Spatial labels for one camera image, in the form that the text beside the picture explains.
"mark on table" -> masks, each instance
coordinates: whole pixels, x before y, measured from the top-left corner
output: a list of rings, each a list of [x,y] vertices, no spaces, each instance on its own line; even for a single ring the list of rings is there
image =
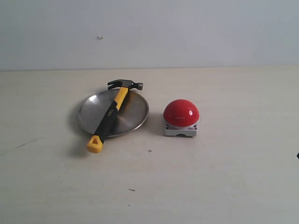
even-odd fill
[[[32,141],[29,141],[29,142],[26,142],[26,143],[24,143],[24,144],[22,144],[22,145],[20,145],[20,146],[17,146],[16,148],[20,148],[20,147],[22,147],[22,146],[24,146],[24,145],[27,145],[27,144],[29,144],[29,143],[31,143],[31,142],[34,142],[34,141],[37,141],[37,140],[40,140],[40,139],[43,139],[43,137],[38,138],[38,139],[34,139],[34,140],[32,140]]]

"gray plastic base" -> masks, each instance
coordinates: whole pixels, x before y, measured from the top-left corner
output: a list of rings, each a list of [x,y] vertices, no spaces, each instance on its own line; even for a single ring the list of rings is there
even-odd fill
[[[176,127],[170,125],[166,120],[164,120],[164,133],[166,136],[177,136],[179,134],[183,134],[188,137],[197,136],[197,122],[188,127]]]

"plate rim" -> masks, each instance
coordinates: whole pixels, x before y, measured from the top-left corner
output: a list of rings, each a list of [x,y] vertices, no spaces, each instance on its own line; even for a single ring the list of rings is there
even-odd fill
[[[95,95],[97,95],[97,94],[101,94],[101,93],[104,93],[104,92],[107,92],[107,91],[118,91],[118,90],[119,90],[119,89],[112,89],[112,90],[105,90],[105,91],[97,92],[97,93],[95,93],[95,94],[93,94],[93,95],[90,95],[90,96],[87,97],[86,99],[84,99],[84,100],[82,101],[82,103],[80,104],[80,106],[78,107],[77,112],[76,112],[76,118],[77,118],[77,121],[78,121],[78,123],[79,123],[80,128],[82,128],[82,129],[83,129],[85,132],[87,132],[88,134],[93,134],[93,133],[90,133],[88,130],[86,130],[86,128],[84,127],[84,125],[82,124],[82,122],[81,122],[80,119],[79,119],[79,112],[80,112],[81,108],[83,107],[84,103],[85,103],[90,97],[95,96]],[[137,96],[139,96],[139,97],[145,102],[146,107],[147,107],[146,115],[144,116],[144,119],[142,120],[142,122],[140,122],[140,124],[137,125],[136,127],[134,127],[133,129],[131,129],[131,130],[129,130],[129,131],[126,131],[126,132],[123,132],[123,133],[120,133],[120,134],[108,135],[108,136],[107,136],[108,138],[111,138],[111,137],[117,137],[117,136],[121,136],[121,135],[124,135],[124,134],[128,134],[128,133],[130,133],[130,132],[132,132],[132,131],[134,131],[134,130],[140,128],[141,125],[144,124],[144,122],[146,121],[146,119],[147,119],[147,117],[148,117],[148,115],[149,115],[150,107],[149,107],[149,104],[148,104],[148,102],[146,101],[146,99],[145,99],[142,95],[140,95],[139,93],[137,93],[137,92],[135,92],[135,91],[132,91],[132,90],[129,90],[129,91],[132,92],[132,93],[134,93],[134,94],[136,94]]]

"white wall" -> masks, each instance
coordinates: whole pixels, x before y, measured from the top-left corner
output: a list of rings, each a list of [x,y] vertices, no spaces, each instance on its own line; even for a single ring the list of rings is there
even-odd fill
[[[0,70],[295,64],[298,8],[298,0],[1,0]]]

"hammer head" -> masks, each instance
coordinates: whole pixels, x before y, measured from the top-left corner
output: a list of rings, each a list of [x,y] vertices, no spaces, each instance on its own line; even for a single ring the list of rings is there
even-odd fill
[[[126,80],[126,79],[117,79],[109,82],[108,85],[109,85],[108,87],[109,90],[115,87],[126,87],[129,90],[133,88],[136,88],[138,90],[143,89],[143,83],[134,83],[132,80]]]

